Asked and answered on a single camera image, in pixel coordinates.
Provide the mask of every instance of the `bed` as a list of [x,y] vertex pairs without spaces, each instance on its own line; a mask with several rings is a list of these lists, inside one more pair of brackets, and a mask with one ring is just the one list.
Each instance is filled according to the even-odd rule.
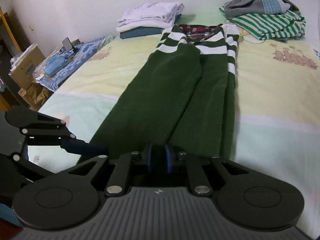
[[[225,19],[217,12],[181,21],[215,25]],[[39,112],[64,119],[77,138],[89,142],[160,38],[116,38],[66,80]],[[281,57],[286,52],[292,62]],[[295,61],[298,56],[313,63],[303,66]],[[312,238],[320,235],[319,67],[319,58],[303,41],[239,41],[232,159],[297,187],[305,199],[298,228]],[[28,154],[30,161],[53,172],[79,159],[59,147],[29,147]]]

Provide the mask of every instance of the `blue pouch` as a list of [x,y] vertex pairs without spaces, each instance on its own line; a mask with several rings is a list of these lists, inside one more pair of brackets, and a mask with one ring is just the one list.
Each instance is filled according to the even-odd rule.
[[66,65],[65,62],[66,59],[64,56],[57,56],[53,62],[45,67],[45,74],[49,77],[54,76],[60,69],[62,69]]

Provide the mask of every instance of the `gray clothing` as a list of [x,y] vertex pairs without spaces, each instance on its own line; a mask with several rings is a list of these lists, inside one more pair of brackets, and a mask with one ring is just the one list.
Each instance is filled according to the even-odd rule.
[[276,14],[284,13],[288,9],[299,11],[289,0],[232,0],[224,5],[226,18],[233,18],[248,13]]

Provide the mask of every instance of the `blue blanket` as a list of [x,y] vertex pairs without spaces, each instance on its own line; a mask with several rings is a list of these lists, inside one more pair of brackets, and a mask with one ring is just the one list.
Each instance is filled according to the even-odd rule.
[[59,70],[53,77],[50,78],[47,75],[44,75],[37,83],[40,83],[44,87],[55,92],[73,72],[97,52],[99,44],[104,39],[105,37],[102,37],[84,44],[76,45],[79,51],[75,55],[73,61]]

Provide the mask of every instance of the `blue folded cloth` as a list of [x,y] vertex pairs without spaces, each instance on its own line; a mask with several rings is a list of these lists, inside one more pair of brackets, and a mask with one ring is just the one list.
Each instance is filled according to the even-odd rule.
[[0,218],[13,225],[16,225],[17,227],[21,227],[20,222],[17,216],[15,215],[14,211],[11,208],[1,203],[0,203]]
[[44,75],[40,80],[36,81],[42,86],[55,92],[65,80],[72,75],[83,63],[93,56],[98,50],[99,45],[105,41],[105,37],[95,39],[93,41],[76,45],[79,49],[75,58],[64,68],[60,69],[53,77]]
[[[181,17],[181,14],[177,15],[174,23],[177,23],[180,17]],[[128,30],[126,32],[120,33],[120,38],[127,39],[127,38],[140,37],[140,36],[146,36],[146,35],[161,34],[162,31],[163,31],[163,28],[141,26],[141,27],[137,27],[132,30]]]

